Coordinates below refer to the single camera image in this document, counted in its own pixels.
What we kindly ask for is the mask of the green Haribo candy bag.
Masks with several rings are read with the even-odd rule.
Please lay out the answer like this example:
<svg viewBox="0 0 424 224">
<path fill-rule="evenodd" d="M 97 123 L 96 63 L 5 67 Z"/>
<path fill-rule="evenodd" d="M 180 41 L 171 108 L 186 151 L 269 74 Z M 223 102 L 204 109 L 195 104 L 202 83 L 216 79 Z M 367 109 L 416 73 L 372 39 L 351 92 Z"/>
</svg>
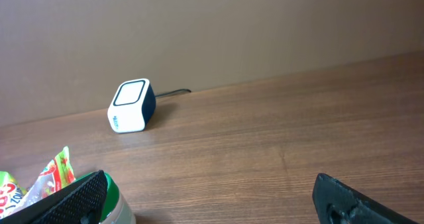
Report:
<svg viewBox="0 0 424 224">
<path fill-rule="evenodd" d="M 28 191 L 21 188 L 10 173 L 1 171 L 1 219 L 60 191 L 75 180 L 67 146 L 46 165 Z"/>
</svg>

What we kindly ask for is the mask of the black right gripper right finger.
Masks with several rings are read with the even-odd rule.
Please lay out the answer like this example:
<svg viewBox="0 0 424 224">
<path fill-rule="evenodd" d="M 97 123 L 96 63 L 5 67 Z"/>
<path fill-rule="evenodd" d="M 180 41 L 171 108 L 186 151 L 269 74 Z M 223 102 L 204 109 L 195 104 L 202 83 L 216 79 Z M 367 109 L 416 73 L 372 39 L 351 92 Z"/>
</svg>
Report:
<svg viewBox="0 0 424 224">
<path fill-rule="evenodd" d="M 316 177 L 312 199 L 320 224 L 417 224 L 324 173 Z"/>
</svg>

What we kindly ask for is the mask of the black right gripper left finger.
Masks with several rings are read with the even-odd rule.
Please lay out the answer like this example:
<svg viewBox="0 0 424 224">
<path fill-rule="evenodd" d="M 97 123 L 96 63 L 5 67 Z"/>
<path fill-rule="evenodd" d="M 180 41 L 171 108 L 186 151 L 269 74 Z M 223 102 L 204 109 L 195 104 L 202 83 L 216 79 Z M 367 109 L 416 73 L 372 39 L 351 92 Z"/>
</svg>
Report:
<svg viewBox="0 0 424 224">
<path fill-rule="evenodd" d="M 2 224 L 98 224 L 107 197 L 102 170 L 4 218 Z"/>
</svg>

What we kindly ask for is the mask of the green lid jar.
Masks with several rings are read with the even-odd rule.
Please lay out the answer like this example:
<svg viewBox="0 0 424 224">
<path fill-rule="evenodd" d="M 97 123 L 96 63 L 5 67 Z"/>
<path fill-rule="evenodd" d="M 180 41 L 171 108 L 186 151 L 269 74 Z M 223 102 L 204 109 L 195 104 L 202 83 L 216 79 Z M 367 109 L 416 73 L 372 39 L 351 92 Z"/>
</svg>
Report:
<svg viewBox="0 0 424 224">
<path fill-rule="evenodd" d="M 116 183 L 108 173 L 104 173 L 107 180 L 107 196 L 98 224 L 136 224 L 136 218 L 126 199 Z"/>
</svg>

